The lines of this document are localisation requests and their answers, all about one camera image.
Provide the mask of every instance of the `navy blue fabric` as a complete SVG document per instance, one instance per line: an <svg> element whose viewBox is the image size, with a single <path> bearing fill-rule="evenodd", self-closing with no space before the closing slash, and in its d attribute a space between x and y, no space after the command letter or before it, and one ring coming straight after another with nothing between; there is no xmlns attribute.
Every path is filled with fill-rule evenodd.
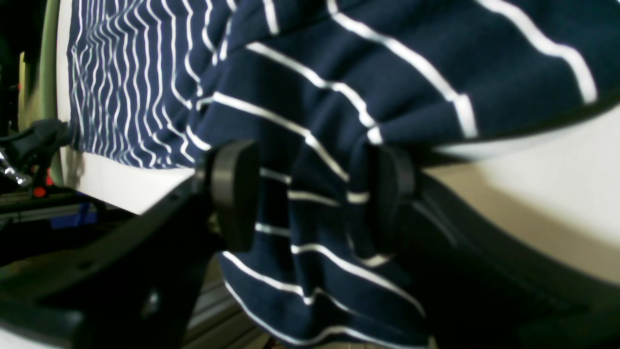
<svg viewBox="0 0 620 349"><path fill-rule="evenodd" d="M365 224L368 147L618 96L618 43L617 0L73 0L73 146L171 169L255 139L255 244L219 258L250 317L290 346L425 347L417 280Z"/></svg>

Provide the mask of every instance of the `striped fabric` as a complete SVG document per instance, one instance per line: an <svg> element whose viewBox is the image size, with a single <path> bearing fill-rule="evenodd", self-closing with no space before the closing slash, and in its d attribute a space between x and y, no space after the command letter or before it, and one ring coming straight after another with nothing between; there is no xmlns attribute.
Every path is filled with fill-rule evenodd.
<svg viewBox="0 0 620 349"><path fill-rule="evenodd" d="M166 169L260 143L254 247L220 261L291 346L427 345L417 281L364 223L368 146L496 137L620 93L617 0L73 0L70 42L77 149Z"/></svg>

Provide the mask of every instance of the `navy striped garment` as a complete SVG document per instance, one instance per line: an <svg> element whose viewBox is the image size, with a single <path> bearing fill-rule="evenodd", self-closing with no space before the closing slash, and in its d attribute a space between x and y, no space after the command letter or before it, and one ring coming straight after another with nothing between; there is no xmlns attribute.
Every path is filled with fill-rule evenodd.
<svg viewBox="0 0 620 349"><path fill-rule="evenodd" d="M70 40L77 149L167 169L260 143L254 247L220 262L291 346L427 346L416 280L364 224L369 145L495 137L620 93L617 0L73 0Z"/></svg>

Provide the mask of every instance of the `cloth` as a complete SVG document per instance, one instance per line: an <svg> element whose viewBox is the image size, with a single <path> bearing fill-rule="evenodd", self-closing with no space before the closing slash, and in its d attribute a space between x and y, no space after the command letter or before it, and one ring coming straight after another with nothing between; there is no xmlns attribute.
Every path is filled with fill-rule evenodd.
<svg viewBox="0 0 620 349"><path fill-rule="evenodd" d="M368 147L496 137L620 93L617 0L73 8L74 147L166 169L258 141L255 243L219 259L249 316L290 346L428 343L417 280L365 224Z"/></svg>

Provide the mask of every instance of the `striped shirt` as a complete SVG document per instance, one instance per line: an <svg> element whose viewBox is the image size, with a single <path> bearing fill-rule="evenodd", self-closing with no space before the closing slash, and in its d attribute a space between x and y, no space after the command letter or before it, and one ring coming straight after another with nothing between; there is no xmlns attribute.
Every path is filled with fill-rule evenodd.
<svg viewBox="0 0 620 349"><path fill-rule="evenodd" d="M426 347L412 279L365 224L367 149L498 137L620 94L617 0L73 0L73 146L192 167L255 139L255 243L220 255L291 346Z"/></svg>

